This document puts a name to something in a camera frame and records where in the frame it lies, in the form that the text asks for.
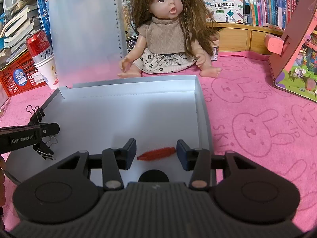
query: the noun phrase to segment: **black circle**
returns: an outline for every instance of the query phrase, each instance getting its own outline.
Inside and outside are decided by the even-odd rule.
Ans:
[[[243,185],[242,194],[255,202],[269,202],[278,196],[278,189],[273,184],[255,181]]]
[[[48,182],[35,190],[35,196],[42,202],[57,203],[69,198],[72,187],[63,182]]]
[[[294,184],[269,171],[237,171],[221,181],[213,196],[228,215],[247,223],[274,224],[294,217],[300,194]]]
[[[151,169],[141,174],[139,182],[169,182],[167,175],[156,169]]]
[[[41,224],[77,219],[98,199],[93,182],[69,169],[47,171],[28,179],[16,188],[12,198],[20,218]]]

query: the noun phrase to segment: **human hand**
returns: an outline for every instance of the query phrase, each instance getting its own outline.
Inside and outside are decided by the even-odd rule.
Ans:
[[[128,58],[126,57],[123,58],[119,63],[120,70],[124,72],[129,65],[130,65],[130,62]]]
[[[202,64],[205,63],[205,61],[206,61],[206,56],[205,56],[205,54],[203,54],[203,53],[198,53],[198,54],[196,54],[195,56],[196,56],[196,58],[197,58],[197,61],[196,61],[197,66],[200,66],[200,65],[202,65]]]
[[[5,204],[5,187],[4,187],[4,172],[6,169],[6,163],[4,158],[0,156],[0,206]]]

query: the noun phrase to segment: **orange basket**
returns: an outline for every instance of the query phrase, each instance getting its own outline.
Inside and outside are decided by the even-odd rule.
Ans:
[[[0,82],[8,97],[20,94],[37,87],[45,86],[46,82],[36,83],[32,74],[38,72],[29,52],[25,53],[0,71]]]

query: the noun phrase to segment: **ribbed black surface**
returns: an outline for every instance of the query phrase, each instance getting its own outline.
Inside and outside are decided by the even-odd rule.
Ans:
[[[225,215],[208,193],[182,183],[131,183],[106,192],[82,218],[44,226],[22,221],[17,238],[295,238],[301,231],[290,221],[257,226]]]

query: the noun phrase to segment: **beige lace top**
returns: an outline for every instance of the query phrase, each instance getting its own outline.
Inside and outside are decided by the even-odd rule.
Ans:
[[[185,52],[183,31],[178,19],[152,17],[151,21],[137,30],[146,38],[147,48],[152,53],[164,55]]]

